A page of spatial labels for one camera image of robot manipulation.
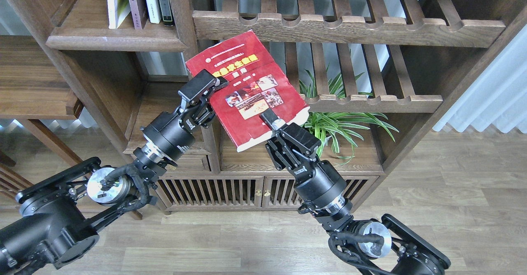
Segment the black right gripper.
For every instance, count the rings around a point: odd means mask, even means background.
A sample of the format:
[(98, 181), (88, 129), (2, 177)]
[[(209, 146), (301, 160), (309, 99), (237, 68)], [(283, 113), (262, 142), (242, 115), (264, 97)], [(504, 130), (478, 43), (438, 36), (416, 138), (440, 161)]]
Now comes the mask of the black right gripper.
[(294, 190), (302, 200), (298, 213), (347, 216), (346, 182), (330, 162), (319, 159), (321, 141), (298, 124), (285, 123), (271, 109), (259, 116), (272, 130), (265, 147), (275, 168), (286, 168), (295, 178)]

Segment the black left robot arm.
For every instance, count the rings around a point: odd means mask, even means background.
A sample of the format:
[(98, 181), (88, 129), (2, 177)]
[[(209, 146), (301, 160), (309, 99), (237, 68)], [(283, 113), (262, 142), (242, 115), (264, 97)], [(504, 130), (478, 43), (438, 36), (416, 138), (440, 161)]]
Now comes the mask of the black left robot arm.
[(196, 74), (179, 89), (180, 106), (143, 129), (147, 143), (135, 149), (133, 163), (103, 167), (92, 157), (19, 192), (21, 219), (1, 230), (2, 275), (32, 275), (47, 264), (60, 269), (92, 249), (117, 218), (154, 205), (150, 189), (193, 145), (193, 132), (212, 121), (210, 97), (227, 85), (206, 70)]

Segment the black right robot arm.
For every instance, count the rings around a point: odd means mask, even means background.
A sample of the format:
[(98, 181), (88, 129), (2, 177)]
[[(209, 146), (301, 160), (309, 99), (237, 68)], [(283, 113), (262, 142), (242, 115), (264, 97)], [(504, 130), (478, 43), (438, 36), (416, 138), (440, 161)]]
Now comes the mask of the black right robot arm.
[[(328, 161), (316, 154), (321, 141), (295, 123), (287, 124), (271, 110), (260, 117), (272, 130), (266, 149), (277, 170), (295, 178), (300, 214), (311, 214), (328, 233), (328, 247), (337, 258), (363, 275), (443, 275), (449, 258), (390, 214), (354, 219), (352, 202), (344, 197), (346, 183)], [(383, 270), (373, 260), (397, 255), (397, 264)]]

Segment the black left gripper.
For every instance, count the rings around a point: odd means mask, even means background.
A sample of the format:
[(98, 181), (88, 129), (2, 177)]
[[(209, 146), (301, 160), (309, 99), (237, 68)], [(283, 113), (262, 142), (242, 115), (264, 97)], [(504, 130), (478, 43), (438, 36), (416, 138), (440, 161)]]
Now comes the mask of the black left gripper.
[(209, 100), (201, 97), (228, 84), (203, 69), (183, 85), (177, 92), (181, 105), (174, 112), (162, 112), (143, 129), (147, 142), (141, 148), (141, 162), (176, 162), (194, 144), (192, 133), (215, 116)]

